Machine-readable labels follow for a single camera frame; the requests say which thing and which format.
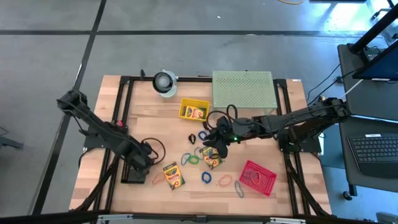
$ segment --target wooden table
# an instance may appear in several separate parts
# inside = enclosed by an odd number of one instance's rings
[[[120,76],[114,75],[105,75],[103,78],[95,113],[105,121],[111,120],[119,80]],[[279,151],[278,143],[273,139],[252,139],[241,144],[232,144],[228,147],[229,153],[225,162],[211,171],[203,161],[198,165],[189,163],[185,166],[180,165],[179,161],[182,154],[193,153],[194,148],[201,146],[199,139],[197,139],[195,145],[192,145],[188,141],[188,135],[190,133],[196,134],[203,129],[201,122],[178,117],[181,99],[193,98],[209,101],[210,105],[213,103],[211,83],[178,82],[177,85],[177,94],[166,99],[153,89],[152,82],[134,82],[127,119],[129,134],[139,141],[148,137],[160,139],[164,143],[167,153],[160,164],[151,167],[146,182],[142,185],[120,183],[123,166],[123,161],[120,161],[111,211],[197,215],[292,215],[283,154]],[[301,81],[287,80],[287,87],[292,111],[306,107]],[[285,113],[281,89],[279,89],[279,93],[282,111]],[[239,117],[262,114],[264,114],[264,110],[239,109]],[[217,116],[212,117],[210,122],[214,124],[216,118]],[[150,142],[150,144],[161,153],[159,143]],[[70,208],[79,206],[96,185],[100,175],[103,154],[104,149],[95,149],[82,159]],[[242,189],[245,197],[238,197],[233,182],[238,180],[248,159],[277,174],[277,180],[270,197],[266,197],[243,184]],[[178,162],[186,184],[175,190],[171,190],[166,181],[152,185],[153,178],[162,172],[163,167],[173,161]],[[301,161],[306,186],[322,208],[331,213],[319,160],[309,153],[301,153]],[[204,171],[212,174],[213,180],[210,184],[201,181],[201,174]],[[227,187],[220,187],[218,180],[225,174],[231,175],[233,182]],[[297,186],[295,188],[298,209],[300,213],[303,213],[300,191]],[[101,198],[101,208],[104,208],[107,192],[108,185],[105,185]]]

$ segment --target red plastic basket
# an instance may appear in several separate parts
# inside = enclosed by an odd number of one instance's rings
[[[255,171],[258,171],[260,174],[260,177],[258,177],[257,172],[255,173],[257,177],[253,175],[254,179],[259,181],[258,184],[254,183],[251,178],[251,174]],[[248,160],[244,166],[239,181],[269,197],[271,195],[272,189],[274,188],[276,174]]]

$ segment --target black desk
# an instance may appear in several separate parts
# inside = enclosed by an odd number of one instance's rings
[[[363,66],[360,57],[352,54],[347,45],[339,45],[338,54],[342,75]],[[345,91],[348,91],[358,81],[352,79],[351,75],[347,75],[343,80]],[[398,84],[391,85],[385,82],[363,80],[346,95],[346,100],[348,108],[353,114],[398,120],[397,96]],[[354,117],[340,124],[341,144],[350,194],[355,191],[355,185],[398,192],[398,179],[369,177],[362,175],[356,167],[347,136],[369,133],[398,133],[398,124]]]
[[[347,45],[339,45],[337,49],[342,75],[363,67],[360,57],[352,54]],[[351,78],[353,74],[347,75],[343,80],[345,91],[359,81]],[[349,110],[355,115],[398,121],[397,96],[398,83],[363,80],[346,95],[346,99]]]
[[[398,133],[398,124],[354,117],[340,124],[347,181],[351,185],[398,192],[398,179],[383,179],[362,175],[356,167],[354,155],[349,148],[347,136],[369,133]]]

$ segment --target small wheel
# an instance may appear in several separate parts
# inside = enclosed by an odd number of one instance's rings
[[[343,197],[345,200],[352,200],[353,198],[349,195],[347,191],[343,192]]]

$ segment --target green pegboard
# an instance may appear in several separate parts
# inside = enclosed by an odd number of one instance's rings
[[[213,72],[213,107],[277,108],[271,72]]]

